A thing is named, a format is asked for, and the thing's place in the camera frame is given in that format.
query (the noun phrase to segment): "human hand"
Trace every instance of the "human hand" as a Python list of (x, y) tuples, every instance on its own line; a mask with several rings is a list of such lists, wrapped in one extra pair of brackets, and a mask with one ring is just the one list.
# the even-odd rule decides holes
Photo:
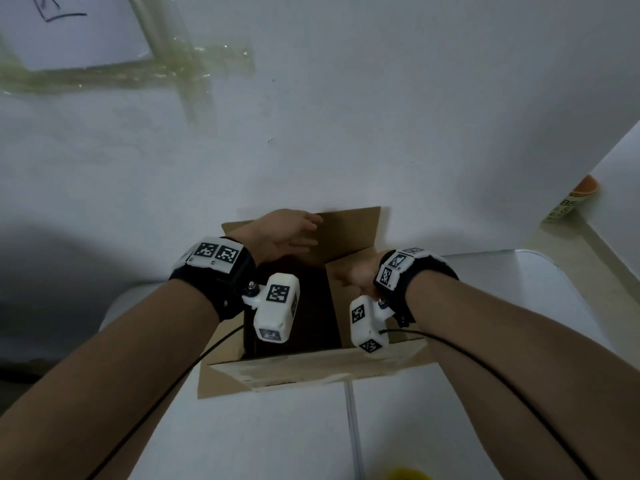
[(373, 280), (378, 275), (380, 269), (380, 259), (388, 251), (382, 251), (371, 258), (365, 258), (352, 264), (347, 269), (341, 269), (335, 274), (335, 278), (342, 283), (342, 286), (354, 285), (360, 289), (360, 294), (367, 294), (378, 299), (380, 295), (373, 286)]
[(251, 252), (255, 265), (275, 261), (290, 254), (306, 253), (316, 246), (315, 239), (300, 237), (304, 230), (314, 231), (323, 220), (304, 210), (279, 209), (231, 231), (228, 237), (242, 242)]

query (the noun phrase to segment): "wrist strap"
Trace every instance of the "wrist strap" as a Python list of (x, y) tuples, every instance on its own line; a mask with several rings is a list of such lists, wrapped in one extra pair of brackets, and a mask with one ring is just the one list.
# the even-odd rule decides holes
[(204, 237), (176, 262), (169, 279), (184, 281), (200, 291), (222, 321), (244, 310), (242, 295), (254, 276), (255, 262), (242, 243)]
[(389, 251), (380, 259), (380, 270), (373, 284), (386, 304), (395, 311), (400, 327), (415, 322), (405, 295), (409, 283), (423, 271), (437, 271), (460, 280), (443, 258), (421, 248)]

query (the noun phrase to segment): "paper cup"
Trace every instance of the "paper cup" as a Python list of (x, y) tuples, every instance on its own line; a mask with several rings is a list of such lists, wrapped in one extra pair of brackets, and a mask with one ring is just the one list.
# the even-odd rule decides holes
[(580, 184), (573, 189), (573, 192), (567, 195), (567, 197), (565, 197), (564, 200), (551, 211), (543, 222), (555, 222), (556, 220), (561, 219), (575, 209), (580, 202), (596, 193), (598, 188), (599, 185), (596, 179), (587, 175), (582, 179)]

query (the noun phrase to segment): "black wristband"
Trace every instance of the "black wristband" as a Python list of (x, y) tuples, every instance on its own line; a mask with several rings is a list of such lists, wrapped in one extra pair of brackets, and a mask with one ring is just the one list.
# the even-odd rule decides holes
[(246, 248), (240, 251), (231, 272), (185, 264), (172, 272), (170, 280), (181, 280), (200, 291), (216, 309), (220, 320), (230, 320), (244, 311), (242, 295), (255, 276), (255, 262)]
[[(380, 259), (380, 269), (386, 268), (388, 274), (398, 273), (398, 271), (393, 270), (394, 266), (389, 267), (388, 264), (385, 264), (391, 256), (398, 253), (401, 257), (412, 257), (411, 254), (425, 254), (423, 250), (417, 250), (411, 252), (411, 250), (404, 251), (389, 251), (386, 253), (382, 259)], [(383, 275), (382, 273), (378, 273), (378, 275), (373, 280), (373, 284), (378, 290), (378, 293), (382, 297), (382, 299), (386, 302), (386, 304), (391, 307), (393, 311), (396, 313), (396, 321), (400, 327), (407, 327), (411, 323), (415, 322), (411, 310), (406, 304), (406, 290), (409, 288), (409, 283), (423, 271), (436, 271), (438, 273), (446, 274), (447, 276), (460, 280), (458, 275), (450, 268), (447, 263), (441, 261), (437, 257), (432, 255), (427, 255), (425, 257), (415, 257), (413, 263), (409, 268), (404, 271), (400, 271), (397, 276), (397, 281), (395, 282), (395, 286), (392, 286), (393, 289), (390, 289), (390, 284), (387, 280), (387, 284), (383, 283), (383, 280), (379, 278)]]

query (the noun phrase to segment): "qr code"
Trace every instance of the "qr code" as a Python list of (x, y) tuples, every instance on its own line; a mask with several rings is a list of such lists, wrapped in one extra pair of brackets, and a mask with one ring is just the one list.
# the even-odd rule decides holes
[(364, 305), (354, 308), (351, 311), (351, 323), (356, 323), (364, 318)]
[(298, 307), (298, 295), (293, 295), (293, 302), (291, 303), (291, 316), (296, 316), (296, 308)]
[(402, 261), (404, 261), (407, 258), (408, 256), (398, 253), (398, 255), (395, 258), (391, 259), (391, 262), (388, 264), (388, 266), (395, 267), (396, 269), (398, 269), (398, 266), (400, 266)]
[(229, 264), (233, 264), (236, 260), (236, 256), (238, 256), (237, 250), (228, 248), (226, 246), (220, 246), (220, 250), (216, 254), (216, 259), (228, 262)]
[(284, 303), (289, 296), (289, 287), (284, 285), (271, 285), (267, 293), (267, 301)]
[(388, 267), (386, 267), (382, 270), (382, 276), (380, 276), (380, 283), (384, 284), (384, 286), (388, 286), (390, 279), (391, 279), (391, 270)]
[(374, 339), (368, 339), (366, 342), (360, 345), (360, 348), (364, 350), (364, 352), (375, 352), (378, 349), (382, 348), (382, 345), (377, 343)]
[(422, 248), (409, 248), (409, 249), (403, 249), (402, 252), (404, 253), (409, 253), (409, 254), (416, 254), (419, 253), (420, 251), (423, 251), (424, 249)]
[(218, 245), (217, 244), (210, 244), (208, 242), (201, 242), (200, 245), (198, 246), (198, 249), (196, 249), (196, 252), (194, 252), (194, 256), (202, 256), (204, 258), (210, 258), (213, 256), (213, 253), (216, 252), (216, 249), (218, 249)]
[(263, 339), (277, 340), (279, 342), (282, 341), (282, 339), (280, 338), (280, 332), (277, 330), (267, 330), (265, 328), (261, 328), (260, 335)]

